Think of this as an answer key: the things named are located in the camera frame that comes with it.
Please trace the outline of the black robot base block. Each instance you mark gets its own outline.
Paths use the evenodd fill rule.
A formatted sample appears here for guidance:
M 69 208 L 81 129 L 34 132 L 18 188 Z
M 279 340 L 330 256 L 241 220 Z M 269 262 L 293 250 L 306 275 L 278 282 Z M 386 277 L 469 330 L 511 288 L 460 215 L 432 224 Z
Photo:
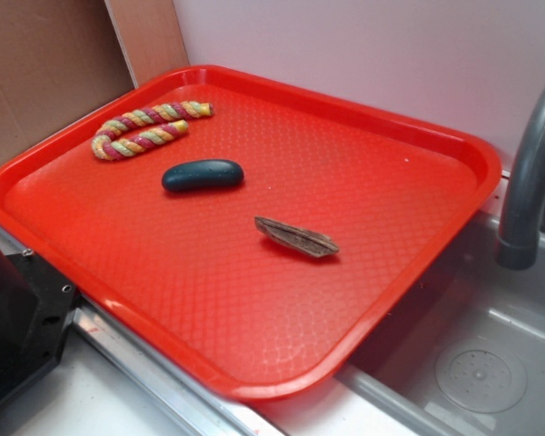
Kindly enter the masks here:
M 39 254 L 0 250 L 0 409 L 59 364 L 76 299 Z

